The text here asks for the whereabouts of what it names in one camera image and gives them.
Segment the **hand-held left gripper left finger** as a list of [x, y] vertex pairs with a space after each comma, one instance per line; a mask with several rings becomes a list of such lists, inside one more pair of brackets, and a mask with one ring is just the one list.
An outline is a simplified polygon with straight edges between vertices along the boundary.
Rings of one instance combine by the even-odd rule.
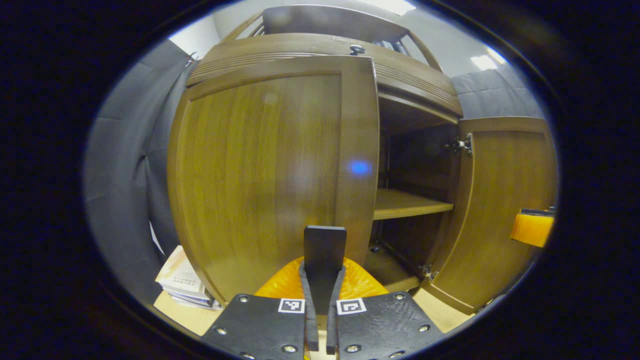
[[304, 258], [291, 260], [254, 294], [234, 295], [202, 340], [243, 360], [310, 360], [319, 331]]

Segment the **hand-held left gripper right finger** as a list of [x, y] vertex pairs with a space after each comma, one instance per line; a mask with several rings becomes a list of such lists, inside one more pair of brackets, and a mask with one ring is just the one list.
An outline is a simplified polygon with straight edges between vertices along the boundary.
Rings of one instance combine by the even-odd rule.
[[345, 259], [327, 308], [326, 351], [338, 360], [404, 360], [443, 332], [406, 291], [388, 291]]

